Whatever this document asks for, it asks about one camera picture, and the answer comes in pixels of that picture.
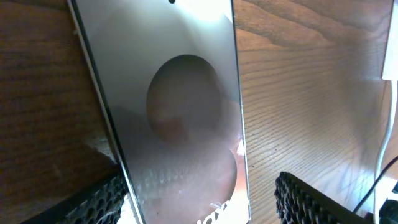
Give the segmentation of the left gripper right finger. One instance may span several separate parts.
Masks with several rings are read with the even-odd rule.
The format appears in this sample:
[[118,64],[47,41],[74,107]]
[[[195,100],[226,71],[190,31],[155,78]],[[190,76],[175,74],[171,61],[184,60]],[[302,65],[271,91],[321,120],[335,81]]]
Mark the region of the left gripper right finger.
[[281,224],[369,224],[289,172],[275,180],[275,199]]

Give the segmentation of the white power strip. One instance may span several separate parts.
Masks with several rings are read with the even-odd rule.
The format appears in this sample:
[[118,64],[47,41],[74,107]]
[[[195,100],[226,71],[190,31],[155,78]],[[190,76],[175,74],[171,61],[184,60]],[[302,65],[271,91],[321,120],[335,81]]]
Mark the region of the white power strip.
[[394,0],[392,5],[391,22],[381,78],[383,80],[397,81],[397,0]]

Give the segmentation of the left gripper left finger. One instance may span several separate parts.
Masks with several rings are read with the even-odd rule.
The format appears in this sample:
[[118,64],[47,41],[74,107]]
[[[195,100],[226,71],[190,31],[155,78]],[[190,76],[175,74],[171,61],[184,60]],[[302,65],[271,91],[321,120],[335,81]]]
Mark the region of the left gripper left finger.
[[127,192],[115,172],[22,224],[117,224]]

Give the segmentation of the Galaxy smartphone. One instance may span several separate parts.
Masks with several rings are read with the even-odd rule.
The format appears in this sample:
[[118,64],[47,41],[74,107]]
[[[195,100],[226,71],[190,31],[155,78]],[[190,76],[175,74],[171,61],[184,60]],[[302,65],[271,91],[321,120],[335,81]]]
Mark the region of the Galaxy smartphone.
[[68,3],[138,223],[248,223],[233,3]]

